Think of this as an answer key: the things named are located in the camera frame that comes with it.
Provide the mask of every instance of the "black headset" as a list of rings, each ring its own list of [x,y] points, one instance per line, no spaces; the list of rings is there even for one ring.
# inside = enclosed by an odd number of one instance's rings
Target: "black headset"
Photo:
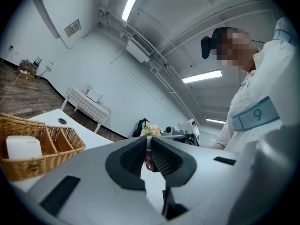
[[[202,38],[201,51],[202,51],[202,57],[204,59],[207,59],[210,56],[211,50],[217,49],[217,44],[221,43],[222,34],[227,33],[228,30],[238,32],[237,28],[222,27],[222,28],[215,29],[211,37],[205,36],[204,38]],[[264,44],[264,42],[261,41],[256,41],[256,40],[251,40],[251,41]]]

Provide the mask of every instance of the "wooden floor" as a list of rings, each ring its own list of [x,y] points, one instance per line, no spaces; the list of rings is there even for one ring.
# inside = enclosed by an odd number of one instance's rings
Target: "wooden floor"
[[[14,70],[14,68],[0,63],[0,102],[19,75],[18,72],[13,72],[11,70]],[[19,78],[8,93],[3,104],[0,106],[0,113],[8,113],[28,119],[60,108],[62,103],[63,99],[57,95],[44,80],[35,79],[31,82]],[[74,112],[74,108],[70,105],[66,105],[64,112],[87,129],[91,131],[96,129],[96,124],[94,122],[87,119],[79,112]],[[100,127],[97,134],[114,142],[123,140],[122,137],[113,134],[102,127]]]

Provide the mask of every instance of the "table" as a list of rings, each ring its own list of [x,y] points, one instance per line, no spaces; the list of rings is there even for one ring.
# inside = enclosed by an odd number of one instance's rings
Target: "table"
[[[93,133],[92,131],[88,130],[84,126],[80,125],[78,122],[74,121],[68,115],[66,115],[61,109],[56,109],[50,112],[46,112],[44,114],[35,116],[30,119],[44,121],[46,125],[50,125],[50,126],[63,126],[58,122],[58,118],[63,118],[64,120],[66,120],[67,124],[65,126],[72,127],[75,129],[77,134],[80,136],[80,138],[83,140],[83,142],[86,145],[86,149],[84,151],[86,151],[87,149],[113,143],[112,141],[100,135],[97,135],[96,133]],[[10,182],[10,183],[15,187],[20,188],[24,192],[28,192],[29,189],[43,176],[44,175],[22,180],[22,181]],[[142,166],[141,179],[145,181],[145,186],[147,191],[146,196],[149,202],[154,206],[154,208],[158,212],[161,212],[164,205],[162,191],[165,190],[165,179],[159,172],[149,171],[145,165]]]
[[[72,127],[75,129],[76,133],[80,136],[82,141],[85,143],[86,149],[91,149],[109,143],[113,143],[113,141],[110,141],[100,135],[97,135],[96,133],[93,133],[92,131],[88,130],[84,126],[80,125],[78,122],[74,121],[68,115],[66,115],[61,109],[56,109],[50,112],[46,112],[44,114],[35,116],[30,119],[44,121],[46,125],[49,126],[63,126],[58,122],[58,118],[63,118],[67,122],[67,124],[65,125],[66,127]],[[20,188],[21,190],[27,192],[33,186],[33,184],[35,184],[42,177],[43,175],[37,176],[35,178],[30,178],[22,181],[11,182],[11,183],[14,186]]]
[[[62,111],[65,109],[65,106],[67,105],[69,98],[72,98],[78,104],[74,112],[77,111],[78,107],[81,107],[83,110],[85,110],[89,115],[91,115],[96,120],[98,124],[94,133],[97,133],[100,126],[104,124],[109,118],[111,112],[110,109],[102,106],[99,103],[94,102],[92,99],[86,96],[82,91],[70,87],[67,89],[67,97],[60,108]]]

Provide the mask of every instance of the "white wall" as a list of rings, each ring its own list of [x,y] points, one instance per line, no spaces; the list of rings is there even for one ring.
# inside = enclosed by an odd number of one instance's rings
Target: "white wall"
[[[68,47],[86,36],[97,24],[98,0],[43,0],[61,38]],[[79,19],[81,29],[68,37],[64,29]]]
[[[198,126],[200,133],[200,146],[211,146],[215,144],[223,126],[223,124],[213,122],[207,122],[207,125]]]
[[[119,40],[94,29],[73,47],[54,65],[49,81],[64,96],[68,87],[86,84],[102,93],[101,102],[112,110],[104,126],[128,137],[143,118],[160,129],[188,120],[149,67]]]
[[[55,39],[45,25],[33,0],[20,4],[1,36],[0,57],[20,65],[21,60],[35,60],[39,56],[43,59],[40,72],[65,51],[62,41]]]

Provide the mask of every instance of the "round hole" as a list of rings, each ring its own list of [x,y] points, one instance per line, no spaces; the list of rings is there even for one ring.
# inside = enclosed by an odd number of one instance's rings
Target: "round hole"
[[[57,121],[61,124],[61,125],[66,125],[67,121],[64,120],[63,118],[58,118]]]

